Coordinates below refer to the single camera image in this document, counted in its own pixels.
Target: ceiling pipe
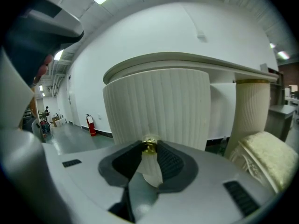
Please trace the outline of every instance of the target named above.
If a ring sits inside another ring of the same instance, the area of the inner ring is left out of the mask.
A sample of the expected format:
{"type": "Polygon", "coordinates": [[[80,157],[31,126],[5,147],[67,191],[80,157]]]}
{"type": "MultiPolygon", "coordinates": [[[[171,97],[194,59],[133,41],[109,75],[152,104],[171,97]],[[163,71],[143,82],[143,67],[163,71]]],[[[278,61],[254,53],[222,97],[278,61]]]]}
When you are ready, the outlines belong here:
{"type": "Polygon", "coordinates": [[[61,77],[63,78],[64,74],[55,74],[55,76],[54,76],[54,82],[53,82],[53,88],[52,88],[52,97],[54,97],[54,91],[55,91],[55,89],[57,87],[57,83],[59,81],[59,78],[61,78],[61,77]]]}
{"type": "Polygon", "coordinates": [[[51,69],[52,69],[52,65],[53,65],[54,61],[50,62],[48,65],[48,75],[51,74],[51,69]]]}
{"type": "Polygon", "coordinates": [[[57,66],[56,66],[56,71],[55,71],[55,74],[57,74],[57,70],[58,70],[58,67],[59,67],[59,61],[57,62],[57,66]]]}
{"type": "Polygon", "coordinates": [[[66,66],[64,67],[64,70],[62,71],[62,73],[64,73],[66,66]]]}
{"type": "Polygon", "coordinates": [[[54,70],[54,68],[55,68],[55,61],[53,62],[53,67],[52,67],[52,70],[51,70],[51,78],[53,78],[53,70],[54,70]]]}
{"type": "Polygon", "coordinates": [[[57,94],[58,94],[60,83],[61,83],[61,81],[64,79],[64,77],[65,77],[65,76],[61,77],[61,79],[60,79],[59,82],[58,82],[57,92],[56,92],[56,94],[55,94],[55,97],[56,97],[57,94]]]}

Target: ceiling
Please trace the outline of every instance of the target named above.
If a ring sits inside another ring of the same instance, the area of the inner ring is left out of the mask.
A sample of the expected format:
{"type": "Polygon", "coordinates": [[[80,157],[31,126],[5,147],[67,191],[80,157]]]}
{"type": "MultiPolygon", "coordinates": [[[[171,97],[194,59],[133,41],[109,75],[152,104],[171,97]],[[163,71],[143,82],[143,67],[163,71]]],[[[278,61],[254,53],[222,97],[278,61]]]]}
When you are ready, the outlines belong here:
{"type": "MultiPolygon", "coordinates": [[[[62,61],[54,62],[48,74],[41,82],[53,85],[55,74],[65,74],[72,63],[72,58],[85,40],[111,17],[136,3],[149,0],[107,0],[102,5],[93,0],[51,0],[71,14],[78,17],[83,25],[84,37],[76,44],[67,48],[62,55],[62,61]]],[[[269,41],[276,45],[275,53],[285,51],[290,59],[285,61],[277,56],[278,64],[298,60],[298,46],[283,18],[268,0],[222,0],[235,6],[249,10],[267,34],[269,41]]]]}

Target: fire extinguisher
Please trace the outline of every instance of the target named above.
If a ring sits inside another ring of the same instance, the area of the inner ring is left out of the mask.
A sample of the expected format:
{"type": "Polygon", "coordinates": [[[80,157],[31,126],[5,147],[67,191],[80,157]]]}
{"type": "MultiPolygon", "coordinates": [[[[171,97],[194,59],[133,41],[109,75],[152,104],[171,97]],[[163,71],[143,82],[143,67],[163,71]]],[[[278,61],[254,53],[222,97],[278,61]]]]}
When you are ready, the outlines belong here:
{"type": "Polygon", "coordinates": [[[88,124],[88,128],[89,128],[89,133],[91,136],[96,136],[97,132],[95,131],[95,127],[94,127],[94,123],[93,123],[93,118],[91,115],[86,114],[86,121],[88,124]]]}

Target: white pillar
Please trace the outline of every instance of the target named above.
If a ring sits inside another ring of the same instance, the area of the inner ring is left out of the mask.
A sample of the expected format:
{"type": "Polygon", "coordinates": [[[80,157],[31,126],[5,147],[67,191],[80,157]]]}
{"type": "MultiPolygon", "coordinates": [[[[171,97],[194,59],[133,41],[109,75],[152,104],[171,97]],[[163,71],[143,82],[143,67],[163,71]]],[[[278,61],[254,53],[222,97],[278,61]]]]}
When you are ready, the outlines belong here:
{"type": "MultiPolygon", "coordinates": [[[[207,73],[145,71],[109,83],[103,93],[116,144],[154,138],[205,150],[211,106],[207,73]]],[[[156,174],[156,159],[143,155],[138,170],[156,174]]]]}
{"type": "Polygon", "coordinates": [[[226,158],[240,139],[264,131],[270,105],[270,84],[267,80],[240,80],[236,83],[235,119],[224,153],[226,158]]]}

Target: black panel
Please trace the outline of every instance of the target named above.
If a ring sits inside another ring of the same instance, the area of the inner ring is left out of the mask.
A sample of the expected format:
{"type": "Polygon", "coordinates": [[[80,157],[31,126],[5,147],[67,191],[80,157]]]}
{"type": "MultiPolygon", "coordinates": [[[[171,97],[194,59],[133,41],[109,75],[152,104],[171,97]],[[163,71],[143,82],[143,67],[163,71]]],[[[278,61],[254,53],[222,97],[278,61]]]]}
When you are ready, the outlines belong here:
{"type": "Polygon", "coordinates": [[[141,162],[144,147],[137,141],[100,161],[98,170],[109,185],[127,187],[141,162]]]}
{"type": "Polygon", "coordinates": [[[109,138],[113,138],[113,135],[111,133],[100,131],[100,130],[96,130],[96,132],[100,135],[103,135],[103,136],[106,136],[106,137],[109,137],[109,138]]]}
{"type": "Polygon", "coordinates": [[[31,85],[46,56],[55,55],[62,49],[81,40],[78,37],[57,35],[40,31],[49,23],[32,17],[18,17],[6,33],[4,47],[15,69],[23,80],[31,85]]]}
{"type": "Polygon", "coordinates": [[[79,159],[74,159],[70,161],[63,162],[62,165],[67,168],[76,164],[82,163],[79,159]]]}
{"type": "Polygon", "coordinates": [[[189,155],[158,141],[157,161],[162,172],[163,183],[158,187],[159,193],[180,192],[193,182],[198,166],[189,155]]]}
{"type": "Polygon", "coordinates": [[[81,126],[81,128],[89,131],[89,128],[87,128],[85,126],[81,126]]]}
{"type": "Polygon", "coordinates": [[[237,181],[227,182],[223,185],[245,217],[259,208],[259,205],[237,181]]]}
{"type": "Polygon", "coordinates": [[[207,140],[206,141],[206,146],[213,146],[213,145],[220,144],[222,140],[223,140],[223,138],[214,139],[214,140],[207,140]]]}
{"type": "Polygon", "coordinates": [[[122,219],[135,223],[135,217],[132,212],[128,188],[124,189],[121,202],[114,204],[109,208],[108,211],[119,216],[122,219]]]}
{"type": "Polygon", "coordinates": [[[55,17],[62,10],[59,6],[47,0],[32,0],[28,7],[50,17],[55,17]]]}

